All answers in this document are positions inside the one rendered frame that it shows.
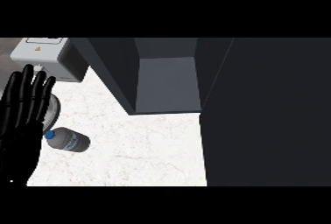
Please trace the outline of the dark grey cabinet door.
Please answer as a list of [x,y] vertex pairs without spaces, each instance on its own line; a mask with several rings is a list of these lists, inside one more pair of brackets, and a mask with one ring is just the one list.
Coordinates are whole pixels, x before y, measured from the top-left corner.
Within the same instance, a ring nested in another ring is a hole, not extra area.
[[331,38],[236,38],[200,111],[211,186],[331,186]]

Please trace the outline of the pale grey appliance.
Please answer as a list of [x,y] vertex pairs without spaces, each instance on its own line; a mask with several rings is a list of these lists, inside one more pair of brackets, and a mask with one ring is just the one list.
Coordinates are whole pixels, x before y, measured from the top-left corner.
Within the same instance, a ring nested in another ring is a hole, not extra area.
[[88,70],[69,38],[22,38],[10,59],[20,66],[31,64],[36,71],[44,70],[57,81],[81,82]]

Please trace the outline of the dark grey cabinet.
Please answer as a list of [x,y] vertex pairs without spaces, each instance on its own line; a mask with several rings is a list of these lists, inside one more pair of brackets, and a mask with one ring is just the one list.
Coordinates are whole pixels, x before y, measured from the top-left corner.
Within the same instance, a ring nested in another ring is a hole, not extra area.
[[212,89],[229,38],[72,38],[130,115],[197,113]]

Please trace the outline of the grey water bottle, blue cap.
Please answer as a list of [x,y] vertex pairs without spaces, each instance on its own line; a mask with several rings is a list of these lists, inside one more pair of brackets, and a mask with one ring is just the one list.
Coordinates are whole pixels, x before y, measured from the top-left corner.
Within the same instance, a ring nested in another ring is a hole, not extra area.
[[48,130],[44,138],[47,145],[62,151],[84,152],[90,146],[88,137],[64,127]]

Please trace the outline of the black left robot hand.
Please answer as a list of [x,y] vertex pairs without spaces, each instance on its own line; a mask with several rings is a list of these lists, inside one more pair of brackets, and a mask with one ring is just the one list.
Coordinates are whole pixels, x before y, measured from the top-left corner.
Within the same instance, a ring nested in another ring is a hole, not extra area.
[[56,77],[33,73],[29,64],[8,77],[0,99],[0,189],[26,186],[35,171],[54,83]]

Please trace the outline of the grey round plate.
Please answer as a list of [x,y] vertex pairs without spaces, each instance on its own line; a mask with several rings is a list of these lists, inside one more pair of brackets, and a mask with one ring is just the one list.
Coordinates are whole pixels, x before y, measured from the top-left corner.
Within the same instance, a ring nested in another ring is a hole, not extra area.
[[42,124],[44,124],[42,132],[47,132],[48,130],[51,130],[53,125],[57,121],[59,113],[60,113],[60,102],[57,97],[51,94],[48,99],[45,117],[42,121]]

